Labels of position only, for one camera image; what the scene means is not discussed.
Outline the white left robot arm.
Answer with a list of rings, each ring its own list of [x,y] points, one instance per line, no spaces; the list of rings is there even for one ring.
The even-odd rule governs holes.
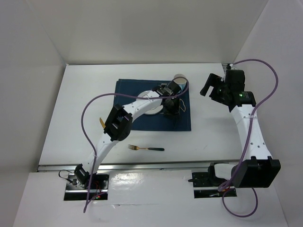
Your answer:
[[[145,95],[142,97],[108,93],[91,99],[82,111],[80,123],[82,132],[92,146],[93,152],[85,162],[76,166],[74,174],[77,177],[77,184],[83,189],[89,189],[93,184],[93,176],[97,173],[98,166],[118,142],[129,136],[133,122],[147,111],[159,106],[163,106],[169,114],[173,115],[174,111],[178,110],[177,101],[179,97],[185,94],[187,90],[187,81],[185,87],[182,88],[175,80],[172,80],[167,85],[156,86],[145,91]],[[94,145],[85,131],[84,115],[92,102],[104,96],[123,96],[135,100],[126,105],[116,104],[112,107],[104,123],[100,140],[97,145]]]

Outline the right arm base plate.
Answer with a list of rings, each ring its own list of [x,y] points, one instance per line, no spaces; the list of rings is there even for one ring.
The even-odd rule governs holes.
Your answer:
[[[210,165],[206,172],[193,172],[191,179],[188,180],[193,185],[195,199],[201,198],[221,198],[225,193],[226,197],[236,197],[237,193],[234,187],[218,191],[220,184],[225,182],[225,179],[215,176],[214,165]]]

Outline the white patterned plate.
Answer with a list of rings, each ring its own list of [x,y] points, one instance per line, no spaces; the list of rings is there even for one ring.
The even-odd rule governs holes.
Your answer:
[[[154,99],[154,97],[159,97],[159,94],[151,90],[143,91],[138,95],[136,100],[140,102],[140,106],[137,109],[141,114],[155,115],[163,110],[162,99]]]

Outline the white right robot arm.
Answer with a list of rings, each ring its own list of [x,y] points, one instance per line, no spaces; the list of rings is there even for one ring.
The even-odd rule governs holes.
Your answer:
[[[242,155],[238,164],[211,163],[207,181],[222,191],[225,187],[268,188],[281,169],[278,159],[269,152],[258,123],[257,103],[251,91],[245,91],[242,70],[227,70],[224,78],[211,73],[200,91],[205,96],[228,106],[237,126]]]

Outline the gold knife green handle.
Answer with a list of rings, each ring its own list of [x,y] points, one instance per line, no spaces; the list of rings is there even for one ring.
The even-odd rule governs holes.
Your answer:
[[[99,122],[100,122],[102,128],[104,129],[106,126],[101,117],[99,118]]]

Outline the light blue mug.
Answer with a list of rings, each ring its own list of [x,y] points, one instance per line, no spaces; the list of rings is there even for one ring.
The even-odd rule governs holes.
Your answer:
[[[179,87],[181,88],[180,93],[182,93],[187,86],[186,76],[183,74],[176,74],[174,76],[173,81],[179,85]]]

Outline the gold fork green handle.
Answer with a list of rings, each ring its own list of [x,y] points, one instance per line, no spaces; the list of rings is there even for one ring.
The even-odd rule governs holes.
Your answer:
[[[135,145],[128,145],[128,148],[131,150],[153,150],[153,151],[164,151],[164,148],[153,148],[153,147],[148,147],[148,148],[142,148],[139,146],[135,146]]]

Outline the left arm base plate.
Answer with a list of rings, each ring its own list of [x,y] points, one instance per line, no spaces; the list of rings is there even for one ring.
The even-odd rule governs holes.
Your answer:
[[[64,201],[85,201],[87,199],[88,182],[81,184],[74,174],[64,177],[67,181]],[[95,196],[94,200],[105,201],[108,199],[109,174],[96,174],[90,185],[89,200]]]

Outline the navy blue cloth placemat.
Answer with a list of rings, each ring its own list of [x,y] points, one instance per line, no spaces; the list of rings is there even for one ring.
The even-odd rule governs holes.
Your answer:
[[[119,79],[116,82],[115,93],[138,96],[143,91],[151,90],[157,85],[167,84],[168,80],[137,80]],[[187,91],[180,96],[180,115],[182,121],[177,129],[174,129],[174,118],[167,118],[163,110],[155,115],[141,115],[132,124],[132,130],[136,131],[191,131],[190,96]]]

